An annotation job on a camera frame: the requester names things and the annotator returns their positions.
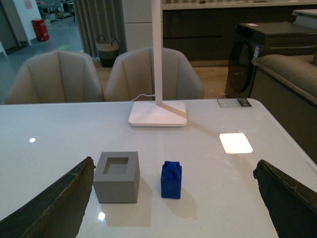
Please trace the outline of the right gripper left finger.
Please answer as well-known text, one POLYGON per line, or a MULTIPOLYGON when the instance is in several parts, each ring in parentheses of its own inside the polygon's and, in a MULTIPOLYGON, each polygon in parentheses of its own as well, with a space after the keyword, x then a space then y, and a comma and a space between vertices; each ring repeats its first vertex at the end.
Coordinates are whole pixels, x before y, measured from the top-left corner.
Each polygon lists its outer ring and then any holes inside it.
POLYGON ((1 220, 2 238, 74 238, 92 191, 94 161, 85 158, 27 204, 1 220))

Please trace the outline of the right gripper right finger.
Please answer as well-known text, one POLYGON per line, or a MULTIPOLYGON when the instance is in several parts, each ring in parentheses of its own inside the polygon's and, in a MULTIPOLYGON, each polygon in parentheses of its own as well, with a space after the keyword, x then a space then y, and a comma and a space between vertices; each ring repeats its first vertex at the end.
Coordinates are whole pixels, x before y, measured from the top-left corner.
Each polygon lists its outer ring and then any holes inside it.
POLYGON ((280 238, 317 236, 317 193, 265 160, 253 171, 280 238))

